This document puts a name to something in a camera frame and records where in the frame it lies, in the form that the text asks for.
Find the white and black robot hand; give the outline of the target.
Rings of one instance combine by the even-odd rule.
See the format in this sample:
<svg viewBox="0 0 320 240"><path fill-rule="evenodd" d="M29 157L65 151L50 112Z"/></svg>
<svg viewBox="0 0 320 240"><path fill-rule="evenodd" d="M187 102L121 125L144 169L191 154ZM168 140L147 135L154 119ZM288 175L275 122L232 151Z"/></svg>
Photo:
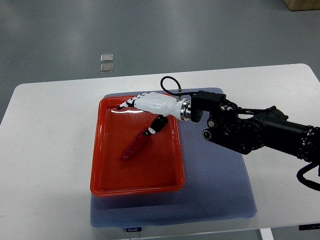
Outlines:
<svg viewBox="0 0 320 240"><path fill-rule="evenodd" d="M150 126L142 132L144 136L160 132L168 123L168 116L182 121L191 118L191 102L188 99L177 99L157 92L141 93L121 103L117 109L128 107L135 107L138 110L157 115Z"/></svg>

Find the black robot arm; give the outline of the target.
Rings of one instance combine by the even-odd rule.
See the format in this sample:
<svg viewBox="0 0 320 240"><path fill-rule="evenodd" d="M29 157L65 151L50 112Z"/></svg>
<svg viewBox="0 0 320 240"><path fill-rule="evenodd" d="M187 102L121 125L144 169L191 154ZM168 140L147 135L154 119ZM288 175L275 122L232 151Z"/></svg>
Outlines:
<svg viewBox="0 0 320 240"><path fill-rule="evenodd" d="M209 142L243 155L268 147L306 161L297 180L318 191L317 182L304 175L320 167L320 129L288 121L288 116L271 106L266 109L249 109L227 100L225 94L200 90L189 93L187 117L198 123L203 112L208 112L207 128L202 136Z"/></svg>

